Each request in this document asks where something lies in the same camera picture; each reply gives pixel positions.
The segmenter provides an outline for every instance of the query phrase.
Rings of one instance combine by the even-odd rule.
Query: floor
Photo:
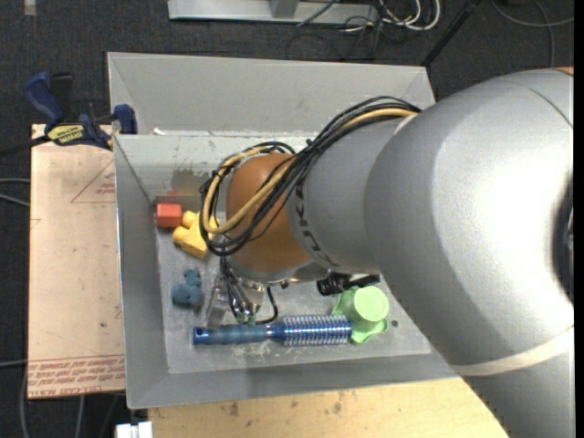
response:
[[[171,22],[168,0],[36,0],[36,15],[25,16],[23,0],[0,0],[0,141],[27,141],[29,125],[44,118],[26,103],[22,87],[41,70],[72,72],[74,105],[108,111],[105,55],[109,51],[333,60],[420,65],[468,0],[441,0],[443,13],[432,30],[412,36],[392,29],[390,41],[342,34],[324,26]],[[369,2],[370,0],[346,0]],[[574,23],[555,25],[574,14],[575,0],[510,3],[484,0],[430,66],[437,99],[497,75],[549,65],[574,64]],[[519,25],[502,17],[536,24]],[[552,26],[545,26],[546,20]],[[0,177],[30,176],[30,155],[0,157]],[[0,183],[0,193],[28,199],[22,184]],[[0,363],[26,357],[28,210],[0,201]],[[18,415],[23,367],[0,369],[0,436],[23,436]],[[74,436],[79,399],[26,402],[32,437]],[[109,422],[129,420],[121,397],[88,396],[79,436],[108,436]]]

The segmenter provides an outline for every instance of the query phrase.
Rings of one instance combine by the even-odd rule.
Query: wire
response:
[[[378,117],[407,117],[413,115],[413,112],[406,109],[377,109],[373,112],[368,112],[362,114],[344,125],[340,126],[340,128],[347,128],[356,123],[364,120],[370,120]],[[208,234],[223,234],[225,232],[229,232],[234,227],[236,227],[239,222],[244,218],[244,216],[249,213],[249,211],[262,199],[264,198],[274,187],[280,183],[281,179],[284,177],[287,167],[282,167],[280,171],[274,174],[274,176],[265,184],[263,185],[259,191],[255,193],[255,195],[246,203],[244,204],[227,222],[223,225],[218,227],[213,226],[211,222],[211,210],[213,209],[213,198],[215,197],[215,192],[217,190],[218,184],[223,180],[226,175],[226,171],[231,171],[233,167],[238,164],[241,160],[248,158],[250,156],[256,155],[259,152],[265,152],[265,147],[254,147],[249,151],[243,151],[239,154],[236,154],[235,157],[232,157],[225,161],[219,169],[219,172],[215,175],[212,179],[210,187],[208,189],[207,195],[203,201],[203,228],[204,231]]]
[[[266,292],[267,292],[268,298],[270,299],[270,303],[272,304],[272,309],[274,310],[274,313],[268,319],[262,319],[261,321],[256,321],[255,323],[257,325],[266,325],[268,323],[271,323],[272,321],[274,321],[277,318],[277,315],[278,315],[276,301],[274,300],[274,295],[272,294],[272,287],[268,286],[266,289]]]
[[[440,20],[440,15],[442,12],[440,0],[432,0],[431,8],[433,6],[433,9],[434,9],[433,19],[432,19],[432,21],[430,21],[422,26],[419,26],[419,25],[416,25],[415,23],[417,23],[422,16],[422,3],[420,0],[413,0],[415,5],[416,5],[415,15],[409,15],[409,16],[406,16],[404,18],[397,17],[390,10],[389,2],[391,0],[385,0],[385,1],[384,0],[377,0],[377,1],[380,4],[380,13],[383,13],[385,15],[385,16],[381,17],[381,21],[383,23],[387,23],[389,25],[394,25],[394,26],[402,26],[402,27],[405,27],[405,28],[410,29],[412,31],[427,31],[429,29],[432,29],[433,27],[435,27],[438,24],[438,21]]]
[[[554,26],[566,25],[567,23],[571,23],[572,21],[574,21],[574,16],[571,16],[571,17],[569,17],[567,19],[562,19],[561,21],[554,21],[552,23],[549,23],[549,22],[546,22],[546,23],[530,23],[528,21],[521,21],[520,19],[515,19],[511,15],[505,13],[499,7],[499,5],[497,5],[495,3],[495,0],[491,0],[491,4],[493,5],[493,8],[497,11],[497,13],[499,15],[501,15],[503,18],[506,18],[509,21],[512,21],[513,23],[517,23],[518,25],[521,25],[521,26],[527,26],[527,27],[554,27]]]
[[[7,194],[0,193],[0,200],[8,201],[9,203],[20,204],[21,206],[30,207],[30,203],[26,201],[19,200],[18,198],[13,198]]]
[[[556,41],[554,40],[554,29],[552,25],[549,23],[548,14],[546,13],[546,10],[544,10],[544,7],[540,5],[538,2],[536,2],[536,7],[547,23],[547,32],[549,33],[549,65],[553,67],[556,54]]]
[[[25,368],[22,386],[20,388],[20,401],[18,402],[18,416],[20,418],[20,429],[24,438],[29,438],[28,426],[26,425],[26,384],[28,381],[28,367]]]
[[[75,427],[75,438],[81,435],[81,424],[83,423],[83,411],[85,409],[85,395],[79,399],[79,411],[77,414],[77,426]]]
[[[302,21],[302,23],[298,23],[297,27],[301,27],[301,26],[305,26],[308,23],[311,23],[312,21],[314,21],[315,19],[317,19],[319,16],[323,15],[325,12],[327,12],[334,4],[336,4],[339,0],[331,0],[330,2],[328,2],[326,5],[324,5],[320,10],[318,10],[313,16],[305,19],[304,21]]]
[[[7,367],[15,367],[17,365],[26,365],[28,360],[9,360],[0,362],[0,369]]]
[[[120,396],[115,395],[113,401],[109,405],[108,412],[106,413],[106,418],[103,420],[103,424],[101,425],[101,429],[99,430],[98,438],[103,438],[103,434],[106,432],[108,425],[110,425],[110,417],[113,414],[113,409],[116,406],[116,403],[118,402],[119,398]]]
[[[29,179],[8,178],[0,179],[0,183],[30,183]]]
[[[274,216],[272,215],[262,232],[259,235],[254,235],[255,229],[277,206],[280,197],[286,193],[288,198],[293,187],[304,179],[311,164],[334,142],[372,121],[383,118],[407,117],[419,111],[420,109],[404,100],[391,96],[378,96],[341,112],[328,123],[313,141],[308,141],[308,145],[302,151],[278,164],[247,203],[225,224],[219,228],[213,228],[210,223],[211,219],[215,218],[216,213],[212,216],[210,211],[217,205],[220,185],[227,174],[253,155],[272,153],[275,152],[275,149],[270,146],[270,143],[262,143],[229,156],[214,171],[212,178],[201,187],[203,210],[200,214],[199,227],[207,247],[218,256],[229,256],[239,251],[248,242],[259,238],[273,223]],[[276,215],[282,207],[283,204],[280,204]],[[245,229],[238,231],[237,235],[227,235],[227,232],[231,232],[240,225],[247,216],[250,218],[247,220],[248,224]],[[214,241],[212,235],[217,234],[223,234],[224,240]]]

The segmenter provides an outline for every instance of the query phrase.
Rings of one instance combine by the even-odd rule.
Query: green object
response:
[[[350,341],[355,344],[362,344],[385,331],[389,326],[389,312],[387,296],[374,286],[354,287],[343,292],[332,310],[333,315],[345,315],[350,320],[353,326]]]

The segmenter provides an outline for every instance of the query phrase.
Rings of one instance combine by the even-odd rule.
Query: table surface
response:
[[[29,373],[29,397],[119,390],[123,388],[118,364],[120,293],[117,278],[110,273],[114,271],[117,276],[116,251],[108,244],[116,241],[111,157],[95,148],[59,148],[53,144],[35,148],[34,156],[29,346],[31,365],[38,365],[36,371],[47,374],[52,365],[57,369],[53,375],[57,379],[42,386],[36,373]],[[78,167],[75,180],[67,175],[74,166]],[[59,206],[64,206],[60,214],[55,212]],[[88,271],[85,267],[85,276],[80,277],[84,262],[93,258],[97,240],[101,242],[98,269]],[[54,253],[47,251],[48,245],[61,248],[68,263],[56,262]],[[47,317],[47,312],[55,313],[56,307],[58,316]],[[100,381],[109,375],[94,375],[96,378],[87,380],[91,369],[85,369],[85,377],[72,379],[75,362],[85,359],[87,367],[95,361],[87,357],[108,360],[109,356],[117,363],[99,367],[106,368],[102,373],[114,370],[113,377]],[[72,384],[65,381],[56,386],[56,381],[63,378]],[[78,388],[81,378],[87,385],[83,391]],[[45,381],[51,382],[50,375]],[[148,410],[148,417],[156,438],[328,437],[346,433],[359,437],[506,436],[460,379],[156,408]]]

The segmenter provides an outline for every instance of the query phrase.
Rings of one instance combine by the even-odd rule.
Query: black plastic piece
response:
[[[333,296],[341,294],[352,287],[366,287],[378,284],[380,282],[379,275],[371,274],[359,279],[351,280],[349,274],[341,274],[331,272],[325,279],[317,281],[317,289],[321,296]]]

